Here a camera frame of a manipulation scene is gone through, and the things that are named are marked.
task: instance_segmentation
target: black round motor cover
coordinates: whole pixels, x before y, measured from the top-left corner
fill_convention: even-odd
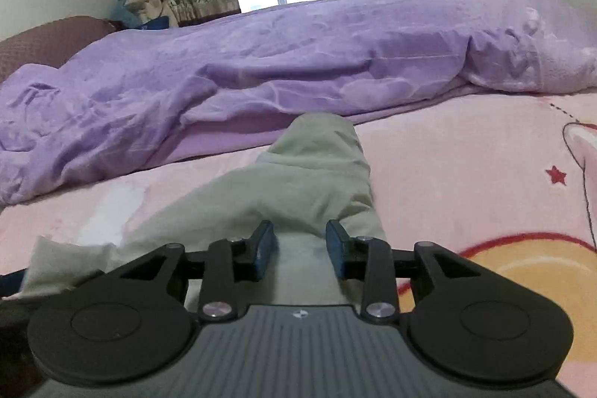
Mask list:
[[[559,306],[500,277],[446,281],[417,303],[408,332],[434,365],[488,385],[554,378],[573,337]]]
[[[31,318],[28,341],[52,379],[101,386],[148,375],[178,357],[193,323],[174,298],[147,282],[120,279],[50,299]]]

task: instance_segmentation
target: purple blanket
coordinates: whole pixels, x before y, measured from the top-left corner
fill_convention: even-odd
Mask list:
[[[0,204],[480,90],[595,86],[597,35],[557,0],[329,0],[123,31],[0,86]]]

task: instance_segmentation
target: bed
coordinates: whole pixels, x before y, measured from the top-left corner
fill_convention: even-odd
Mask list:
[[[535,33],[541,16],[529,18]],[[387,241],[411,249],[417,241],[433,240],[558,303],[575,329],[558,378],[581,398],[595,395],[597,373],[597,92],[591,88],[597,65],[590,46],[583,47],[586,57],[579,62],[580,86],[568,80],[561,90],[581,90],[572,95],[497,93],[492,89],[548,90],[527,90],[520,76],[490,83],[471,75],[479,84],[456,87],[464,88],[458,96],[438,96],[432,103],[409,99],[405,110],[371,104],[368,113],[377,116],[369,119],[365,111],[346,114],[363,122],[356,132]],[[560,66],[573,66],[563,53]],[[479,60],[473,71],[482,72]],[[541,80],[543,87],[551,83]],[[492,86],[498,81],[501,86]],[[453,85],[444,87],[443,94],[454,95]],[[273,124],[244,134],[247,142],[237,130],[240,136],[222,149],[217,134],[205,139],[194,129],[187,129],[188,137],[166,139],[168,147],[138,168],[144,170],[8,206],[0,214],[0,274],[27,267],[40,236],[119,245],[179,198],[254,163],[281,131]],[[196,147],[205,140],[222,153],[173,162],[203,156]],[[398,285],[401,309],[408,311],[414,305],[408,282]]]

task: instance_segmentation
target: red curved line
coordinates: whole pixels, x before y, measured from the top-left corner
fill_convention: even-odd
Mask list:
[[[585,247],[587,250],[591,250],[593,253],[597,254],[597,250],[592,246],[589,245],[587,242],[583,242],[583,240],[579,240],[578,238],[574,238],[573,236],[568,236],[562,233],[519,233],[510,236],[502,236],[500,238],[496,238],[494,240],[488,240],[483,243],[479,243],[478,245],[472,246],[467,248],[466,250],[460,252],[461,257],[471,258],[475,255],[484,252],[486,250],[490,250],[491,248],[496,248],[498,246],[510,245],[511,243],[519,243],[524,242],[526,240],[550,240],[552,242],[568,242],[568,243],[575,243],[576,245],[580,245]],[[410,290],[410,282],[403,283],[402,285],[398,286],[398,295],[403,295]]]

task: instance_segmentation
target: pink blanket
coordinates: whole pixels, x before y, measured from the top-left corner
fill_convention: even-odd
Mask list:
[[[559,379],[594,398],[597,375],[597,94],[469,95],[357,127],[387,240],[433,240],[562,306],[574,344]],[[119,242],[190,190],[263,148],[171,164],[10,207],[0,273],[27,266],[38,235]],[[401,306],[413,305],[401,283]]]

